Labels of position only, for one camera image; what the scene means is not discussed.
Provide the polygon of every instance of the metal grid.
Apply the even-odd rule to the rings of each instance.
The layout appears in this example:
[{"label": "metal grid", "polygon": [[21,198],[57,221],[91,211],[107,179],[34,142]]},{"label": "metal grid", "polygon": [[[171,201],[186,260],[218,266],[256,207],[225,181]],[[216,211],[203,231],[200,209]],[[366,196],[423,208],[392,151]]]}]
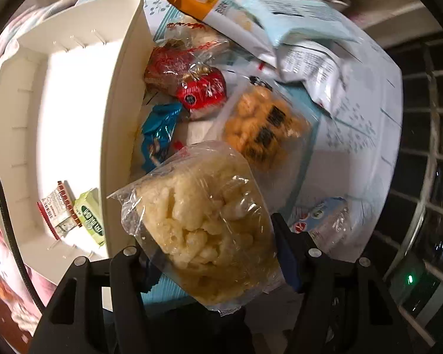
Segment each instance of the metal grid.
[{"label": "metal grid", "polygon": [[[437,171],[437,163],[443,161],[443,154],[440,154],[440,115],[443,114],[443,107],[439,105],[438,96],[438,86],[437,77],[443,76],[443,70],[436,70],[433,65],[433,60],[430,54],[430,49],[434,46],[439,46],[443,44],[443,39],[437,40],[419,40],[412,44],[406,44],[402,47],[396,48],[391,52],[391,55],[397,55],[410,50],[419,50],[423,57],[425,63],[425,72],[420,73],[409,73],[403,75],[404,81],[414,80],[414,79],[426,79],[429,91],[429,105],[428,107],[406,107],[404,108],[404,114],[423,114],[429,115],[430,123],[430,138],[429,138],[429,148],[428,150],[419,150],[402,147],[399,152],[401,154],[408,154],[412,156],[420,156],[421,158],[426,158],[425,174],[423,178],[423,184],[419,196],[412,196],[410,194],[403,193],[398,190],[391,189],[389,191],[390,196],[401,198],[410,204],[415,206],[413,216],[411,218],[409,227],[405,233],[405,236],[401,243],[393,240],[390,236],[384,234],[379,230],[375,230],[373,236],[383,243],[396,250],[395,257],[392,260],[389,268],[384,274],[384,280],[387,280],[394,269],[397,268],[398,264],[403,260],[406,254],[414,246],[414,242],[421,230],[425,212],[433,211],[443,216],[443,208],[437,206],[430,202],[430,197],[434,185],[434,178]],[[435,278],[441,281],[441,285],[438,289],[443,287],[443,272],[438,268],[434,267],[431,263],[424,261],[425,270],[433,275]],[[443,304],[443,297],[439,298],[438,294],[434,294],[435,299],[432,298],[427,303],[426,313],[430,314],[427,318],[428,321],[433,317],[434,313]],[[399,311],[402,316],[409,322],[417,333],[423,338],[423,340],[428,343],[430,347],[435,344],[435,340],[424,328],[424,323],[420,323],[414,317],[412,317],[401,305],[399,305]]]}]

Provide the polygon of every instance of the barcode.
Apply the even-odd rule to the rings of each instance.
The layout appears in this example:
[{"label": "barcode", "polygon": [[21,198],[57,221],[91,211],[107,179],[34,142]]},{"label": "barcode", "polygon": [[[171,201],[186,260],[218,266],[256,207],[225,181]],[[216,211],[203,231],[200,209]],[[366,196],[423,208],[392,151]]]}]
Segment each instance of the barcode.
[{"label": "barcode", "polygon": [[228,9],[229,9],[229,5],[224,1],[220,1],[218,6],[215,8],[215,12],[226,16],[226,12]]},{"label": "barcode", "polygon": [[51,209],[49,208],[48,204],[44,202],[43,206],[44,206],[44,210],[46,210],[46,214],[51,219],[52,218],[52,213],[51,213]]}]

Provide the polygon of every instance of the table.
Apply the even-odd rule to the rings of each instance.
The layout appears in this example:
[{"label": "table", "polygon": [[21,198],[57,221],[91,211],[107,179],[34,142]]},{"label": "table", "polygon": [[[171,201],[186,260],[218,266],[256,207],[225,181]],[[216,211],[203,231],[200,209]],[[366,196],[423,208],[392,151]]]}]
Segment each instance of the table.
[{"label": "table", "polygon": [[[177,14],[165,0],[145,0],[144,12],[155,40]],[[332,255],[355,261],[374,230],[389,191],[402,126],[402,75],[367,34],[347,18],[343,22],[359,41],[334,46],[334,51],[347,59],[347,97],[335,118],[315,108],[319,122],[310,163],[299,175],[299,194],[287,218],[293,222],[302,209],[325,197],[346,198],[352,231]],[[308,100],[305,91],[289,91],[296,99]]]}]

